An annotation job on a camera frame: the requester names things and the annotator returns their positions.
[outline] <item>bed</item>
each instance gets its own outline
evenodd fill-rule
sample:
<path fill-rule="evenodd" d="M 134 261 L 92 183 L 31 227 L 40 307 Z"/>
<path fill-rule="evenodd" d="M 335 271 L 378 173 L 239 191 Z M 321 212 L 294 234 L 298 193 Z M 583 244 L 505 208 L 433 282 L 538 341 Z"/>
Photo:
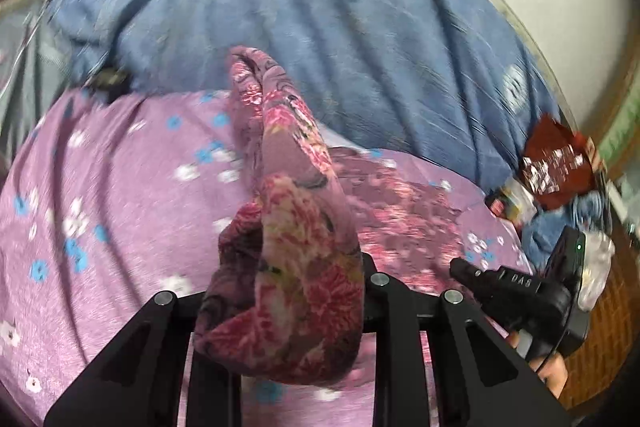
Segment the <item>bed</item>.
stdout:
<path fill-rule="evenodd" d="M 47 24 L 72 45 L 76 86 L 114 66 L 137 92 L 220 89 L 230 45 L 263 48 L 322 123 L 367 151 L 408 152 L 473 181 L 478 201 L 465 208 L 478 211 L 481 190 L 516 168 L 540 115 L 561 114 L 548 64 L 497 3 L 53 0 Z M 473 256 L 486 241 L 469 216 L 460 253 Z M 517 241 L 509 244 L 504 262 L 522 265 Z"/>

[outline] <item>transparent plastic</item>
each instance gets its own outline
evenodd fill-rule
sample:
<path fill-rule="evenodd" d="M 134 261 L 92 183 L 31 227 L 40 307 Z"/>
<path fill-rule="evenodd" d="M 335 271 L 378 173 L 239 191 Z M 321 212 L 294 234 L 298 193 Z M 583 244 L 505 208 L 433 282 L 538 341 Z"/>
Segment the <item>transparent plastic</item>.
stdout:
<path fill-rule="evenodd" d="M 578 307 L 582 311 L 590 312 L 607 283 L 611 258 L 616 253 L 616 247 L 604 232 L 584 232 L 584 235 L 584 270 Z"/>
<path fill-rule="evenodd" d="M 533 195 L 515 178 L 509 178 L 500 189 L 505 195 L 504 216 L 514 226 L 526 225 L 536 215 Z"/>

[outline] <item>metal screw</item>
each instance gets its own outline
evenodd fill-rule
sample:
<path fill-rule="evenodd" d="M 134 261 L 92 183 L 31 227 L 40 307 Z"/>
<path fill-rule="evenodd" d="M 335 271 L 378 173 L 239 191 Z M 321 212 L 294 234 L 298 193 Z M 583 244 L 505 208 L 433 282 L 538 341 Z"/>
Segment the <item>metal screw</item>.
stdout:
<path fill-rule="evenodd" d="M 165 306 L 174 300 L 174 294 L 171 292 L 160 292 L 154 296 L 154 302 L 159 306 Z"/>
<path fill-rule="evenodd" d="M 371 276 L 371 282 L 376 286 L 384 286 L 389 282 L 389 276 L 386 273 L 377 272 Z"/>
<path fill-rule="evenodd" d="M 447 290 L 444 292 L 444 299 L 451 304 L 460 304 L 462 302 L 462 293 L 458 290 Z"/>

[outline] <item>purple bedsheet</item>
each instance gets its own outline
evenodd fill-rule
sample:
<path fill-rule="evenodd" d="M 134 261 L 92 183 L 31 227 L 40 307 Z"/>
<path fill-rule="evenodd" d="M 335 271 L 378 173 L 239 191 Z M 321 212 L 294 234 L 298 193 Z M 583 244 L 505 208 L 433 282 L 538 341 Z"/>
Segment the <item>purple bedsheet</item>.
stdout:
<path fill-rule="evenodd" d="M 106 106 L 71 91 L 18 153 L 0 194 L 0 381 L 34 421 L 155 292 L 207 287 L 218 234 L 249 196 L 225 97 L 135 94 Z M 454 256 L 527 268 L 513 229 L 468 180 L 399 152 L 333 149 L 332 159 L 379 269 L 439 293 Z M 369 427 L 374 349 L 364 339 L 332 389 L 246 381 L 245 425 Z"/>

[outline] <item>plastic bag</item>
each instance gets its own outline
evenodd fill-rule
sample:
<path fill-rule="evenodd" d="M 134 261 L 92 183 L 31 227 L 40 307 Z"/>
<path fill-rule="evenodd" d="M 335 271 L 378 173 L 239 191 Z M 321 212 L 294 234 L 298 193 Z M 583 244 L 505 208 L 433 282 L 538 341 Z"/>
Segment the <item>plastic bag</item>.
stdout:
<path fill-rule="evenodd" d="M 584 232 L 584 235 L 584 269 L 578 307 L 590 312 L 607 283 L 616 247 L 604 232 Z"/>
<path fill-rule="evenodd" d="M 517 230 L 531 221 L 537 213 L 533 194 L 514 178 L 509 178 L 488 198 L 487 206 L 496 216 L 511 221 Z"/>

